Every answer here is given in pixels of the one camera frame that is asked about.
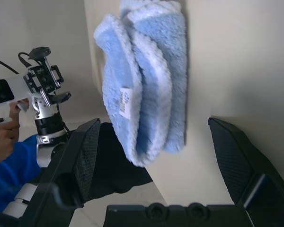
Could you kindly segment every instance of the human hand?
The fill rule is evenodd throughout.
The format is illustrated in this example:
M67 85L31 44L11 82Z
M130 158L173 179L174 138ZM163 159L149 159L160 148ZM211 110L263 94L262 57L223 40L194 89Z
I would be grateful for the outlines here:
M14 139L19 136L19 127L19 123L15 121L0 124L0 162L13 153Z

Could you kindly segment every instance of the screw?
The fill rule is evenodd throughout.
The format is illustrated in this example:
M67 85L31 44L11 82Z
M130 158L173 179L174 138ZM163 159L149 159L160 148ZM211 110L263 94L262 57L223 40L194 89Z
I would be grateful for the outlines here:
M147 208L146 214L150 220L164 221L168 217L168 208L160 203L154 203Z
M209 216L208 208L200 203L190 204L187 213L194 221L205 221Z

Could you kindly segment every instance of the blue towel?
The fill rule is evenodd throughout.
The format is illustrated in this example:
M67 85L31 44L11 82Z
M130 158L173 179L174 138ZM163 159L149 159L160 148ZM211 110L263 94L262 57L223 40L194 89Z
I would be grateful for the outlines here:
M166 141L172 99L167 62L156 43L129 28L136 60L142 74L142 102L136 151L141 166L154 161Z
M123 19L131 11L158 1L160 0L121 0L120 17Z
M128 160L141 164L136 140L142 99L141 74L126 29L114 15L107 15L94 33L106 53L103 101Z
M172 108L164 150L178 152L184 146L187 99L186 25L181 5L174 1L160 1L126 13L126 19L137 31L156 42L168 63Z

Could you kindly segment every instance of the white wall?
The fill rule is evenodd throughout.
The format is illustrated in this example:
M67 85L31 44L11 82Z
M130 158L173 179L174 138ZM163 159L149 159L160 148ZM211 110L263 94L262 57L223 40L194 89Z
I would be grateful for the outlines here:
M180 0L187 17L187 145L148 166L167 203L231 202L217 166L210 116L245 131L284 178L284 0ZM85 0L89 41L119 1Z
M61 104L63 119L74 123L105 117L102 97L92 83L84 0L0 0L0 59L24 70L17 54L39 46L51 48L49 62L65 78L61 91L72 93ZM3 75L13 76L0 67ZM7 112L7 107L0 109L0 115ZM33 114L22 114L22 126L34 125Z
M24 71L25 67L18 60L17 54L32 49L20 3L21 0L0 0L0 60L19 72ZM13 76L13 72L0 65L0 79ZM8 114L8 106L0 107L0 117Z

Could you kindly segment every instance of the finger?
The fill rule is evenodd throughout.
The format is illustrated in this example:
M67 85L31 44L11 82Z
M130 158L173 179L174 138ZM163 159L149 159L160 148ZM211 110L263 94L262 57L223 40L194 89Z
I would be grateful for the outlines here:
M16 121L7 122L5 124L0 124L0 129L12 130L12 129L18 129L18 128L20 128L20 125Z

